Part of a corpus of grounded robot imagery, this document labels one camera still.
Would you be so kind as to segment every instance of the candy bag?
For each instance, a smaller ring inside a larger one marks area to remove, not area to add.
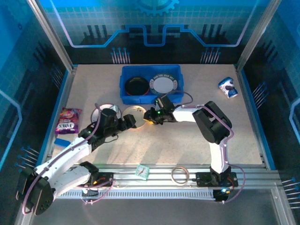
[[[78,121],[81,112],[81,109],[62,108],[55,133],[61,135],[78,134]]]

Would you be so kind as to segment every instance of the white robotic arm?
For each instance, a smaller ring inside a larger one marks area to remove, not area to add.
[[[230,120],[214,102],[196,106],[174,106],[167,95],[155,100],[156,108],[148,110],[144,119],[153,124],[165,122],[195,122],[209,142],[211,153],[210,173],[215,186],[227,180],[231,167],[227,158],[227,141],[233,137]]]
[[[117,119],[114,110],[104,109],[101,111],[100,120],[95,124],[88,125],[79,133],[78,138],[51,160],[34,170],[26,167],[20,173],[16,199],[23,202],[23,214],[33,212],[40,215],[57,196],[69,189],[88,181],[93,185],[93,179],[90,179],[98,175],[98,169],[94,165],[84,162],[76,168],[70,168],[105,143],[107,137],[133,128],[135,119],[132,115]]]
[[[201,108],[201,105],[196,105],[192,107],[182,105],[174,109],[173,116],[177,122],[188,121],[196,123],[193,113]],[[209,142],[209,145],[211,154],[211,168],[217,173],[224,172],[228,169],[228,164],[225,163],[225,161],[228,161],[228,159],[227,148],[224,147],[224,139],[221,140],[220,144]]]

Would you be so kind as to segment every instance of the blue wall panel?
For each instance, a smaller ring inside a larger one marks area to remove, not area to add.
[[[21,149],[40,151],[65,68],[27,1],[0,1],[0,31],[0,211],[13,224],[19,172],[35,165]]]
[[[291,107],[300,97],[299,11],[298,1],[282,1],[244,67],[252,91],[262,83],[267,87],[266,101],[257,110],[276,169],[282,180],[294,176],[296,182],[300,181],[300,106],[292,113]],[[300,223],[299,211],[293,213]]]
[[[42,5],[75,64],[129,63],[118,60],[125,53],[118,55],[113,50],[118,47],[126,48],[131,63],[214,64],[237,62],[268,2],[43,0]]]

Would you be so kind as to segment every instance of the white plate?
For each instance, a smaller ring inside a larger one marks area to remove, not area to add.
[[[146,110],[139,106],[139,105],[134,105],[134,106],[130,106],[127,109],[124,110],[123,112],[123,116],[131,114],[133,115],[133,117],[135,118],[135,126],[136,128],[140,128],[142,127],[146,121],[144,120],[144,114],[145,114]]]
[[[154,94],[161,95],[176,90],[178,82],[169,74],[158,74],[150,80],[149,86]]]
[[[112,110],[114,110],[117,113],[117,118],[118,119],[120,119],[121,116],[122,116],[121,110],[117,105],[103,104],[103,105],[100,106],[100,110],[103,110],[103,109],[112,109]],[[98,119],[98,115],[99,115],[98,109],[94,109],[94,111],[92,112],[92,114],[90,116],[90,121],[92,123],[96,122],[97,119]]]

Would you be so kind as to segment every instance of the blue plastic bin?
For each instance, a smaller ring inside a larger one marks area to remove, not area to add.
[[[183,76],[181,74],[179,65],[147,65],[147,66],[125,66],[122,69],[120,77],[120,97],[126,105],[141,105],[153,104],[157,95],[154,95],[151,90],[147,95],[130,96],[125,91],[125,82],[131,77],[143,77],[148,82],[157,74],[170,74],[178,81],[177,90],[183,90]],[[173,103],[180,103],[182,101],[183,93],[174,93],[168,95]]]

